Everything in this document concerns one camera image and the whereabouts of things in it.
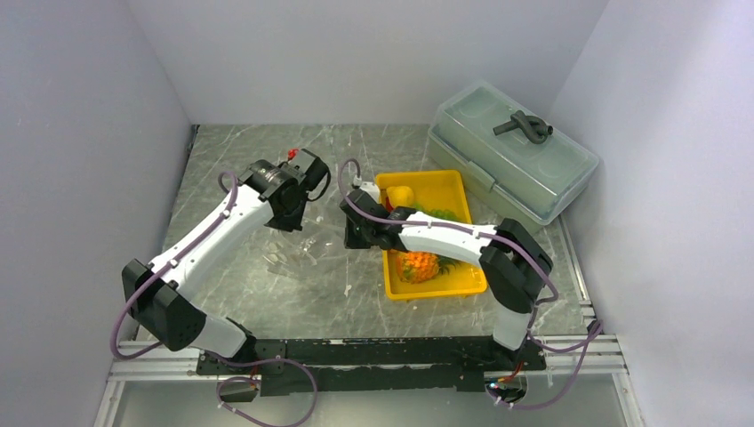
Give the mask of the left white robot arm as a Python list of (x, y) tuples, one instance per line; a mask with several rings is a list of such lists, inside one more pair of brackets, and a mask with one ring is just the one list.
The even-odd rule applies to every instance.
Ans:
[(310, 192), (331, 179), (327, 164), (305, 149), (278, 165), (262, 159), (241, 175), (221, 173), (226, 196), (193, 230), (150, 262), (133, 259), (124, 266), (126, 303), (113, 331), (131, 317), (168, 350), (196, 348), (232, 373), (248, 371), (258, 358), (253, 333), (192, 300), (206, 274), (248, 234), (262, 227), (300, 230)]

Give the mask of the orange toy pineapple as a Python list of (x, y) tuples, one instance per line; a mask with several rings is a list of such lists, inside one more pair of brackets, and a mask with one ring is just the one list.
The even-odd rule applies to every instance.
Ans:
[(400, 281), (419, 284), (448, 274), (460, 262), (428, 252), (395, 252), (395, 267)]

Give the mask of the clear zip top bag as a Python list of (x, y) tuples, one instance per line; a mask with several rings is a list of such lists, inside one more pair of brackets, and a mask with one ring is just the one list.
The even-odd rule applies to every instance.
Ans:
[(316, 226), (303, 231), (272, 230), (262, 249), (268, 271), (288, 278), (321, 276), (339, 269), (346, 260), (342, 233)]

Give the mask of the yellow plastic tray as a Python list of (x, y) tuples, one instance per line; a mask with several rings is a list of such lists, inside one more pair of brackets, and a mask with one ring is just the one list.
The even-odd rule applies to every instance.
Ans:
[[(471, 215), (465, 195), (461, 175), (453, 170), (381, 173), (375, 177), (381, 190), (381, 203), (384, 205), (385, 190), (392, 186), (408, 186), (415, 195), (415, 204), (427, 208), (453, 210), (462, 223), (470, 223)], [(416, 300), (436, 297), (467, 297), (481, 294), (487, 289), (482, 270), (461, 262), (448, 274), (419, 284), (409, 284), (399, 280), (395, 267), (396, 250), (382, 253), (383, 277), (386, 295), (389, 299)]]

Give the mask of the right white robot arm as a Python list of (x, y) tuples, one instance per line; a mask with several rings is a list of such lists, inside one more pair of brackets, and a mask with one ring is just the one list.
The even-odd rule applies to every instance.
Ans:
[(405, 284), (418, 286), (463, 263), (480, 270), (497, 303), (491, 360), (511, 369), (523, 359), (534, 308), (551, 283), (553, 265), (519, 222), (472, 225), (412, 207), (387, 210), (362, 190), (349, 193), (340, 208), (347, 218), (346, 247), (388, 252), (392, 271)]

